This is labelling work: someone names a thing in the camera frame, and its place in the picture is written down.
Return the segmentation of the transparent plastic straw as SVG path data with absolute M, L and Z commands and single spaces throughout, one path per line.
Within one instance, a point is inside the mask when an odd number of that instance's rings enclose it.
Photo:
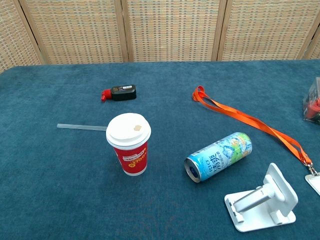
M 61 129 L 78 129 L 78 130 L 91 130 L 91 131 L 106 131 L 106 126 L 93 126 L 93 125 L 77 125 L 77 124 L 64 124 L 58 123 L 57 128 Z

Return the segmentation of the white plastic cup lid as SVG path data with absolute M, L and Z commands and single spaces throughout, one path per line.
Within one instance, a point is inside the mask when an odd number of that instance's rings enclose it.
M 107 142 L 120 150 L 132 150 L 142 146 L 151 136 L 148 121 L 138 113 L 123 113 L 108 124 Z

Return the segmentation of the red paper cup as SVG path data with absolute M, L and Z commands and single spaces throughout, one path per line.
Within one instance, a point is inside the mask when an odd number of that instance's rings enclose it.
M 148 165 L 148 142 L 135 149 L 119 149 L 114 147 L 115 154 L 123 171 L 129 176 L 144 173 Z

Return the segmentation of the black bottle with red cap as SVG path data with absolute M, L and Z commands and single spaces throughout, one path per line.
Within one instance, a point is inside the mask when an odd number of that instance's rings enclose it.
M 105 89 L 101 93 L 101 101 L 127 101 L 137 98 L 136 86 L 134 84 L 113 86 L 112 88 Z

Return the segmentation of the blue drink can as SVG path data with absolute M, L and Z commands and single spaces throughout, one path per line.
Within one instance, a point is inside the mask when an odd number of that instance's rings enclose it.
M 248 156 L 252 149 L 250 137 L 235 132 L 190 154 L 184 168 L 195 183 L 200 183 Z

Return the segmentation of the woven bamboo folding screen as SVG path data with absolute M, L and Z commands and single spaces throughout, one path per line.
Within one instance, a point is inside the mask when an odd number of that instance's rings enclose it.
M 320 0 L 0 0 L 0 73 L 300 59 L 320 59 Z

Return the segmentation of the blue table cloth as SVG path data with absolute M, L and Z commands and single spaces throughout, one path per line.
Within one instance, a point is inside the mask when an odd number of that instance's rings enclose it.
M 303 119 L 303 98 L 320 59 L 131 62 L 16 66 L 0 74 L 0 240 L 320 240 L 320 196 L 308 169 L 276 138 L 193 101 L 215 101 L 297 140 L 320 171 L 320 125 Z M 135 85 L 136 99 L 101 101 Z M 151 126 L 148 165 L 126 175 L 103 131 L 123 113 Z M 233 133 L 252 152 L 199 183 L 185 159 Z M 270 163 L 298 196 L 292 224 L 235 229 L 224 197 L 263 182 Z

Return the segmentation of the white phone stand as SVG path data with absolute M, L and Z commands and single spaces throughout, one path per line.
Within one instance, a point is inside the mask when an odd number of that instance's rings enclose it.
M 294 223 L 293 209 L 298 201 L 275 163 L 269 164 L 263 185 L 224 197 L 231 220 L 242 233 Z

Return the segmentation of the white badge holder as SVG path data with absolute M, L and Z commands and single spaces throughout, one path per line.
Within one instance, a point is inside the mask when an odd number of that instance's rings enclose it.
M 314 189 L 314 191 L 320 196 L 320 173 L 308 174 L 304 178 L 307 183 Z

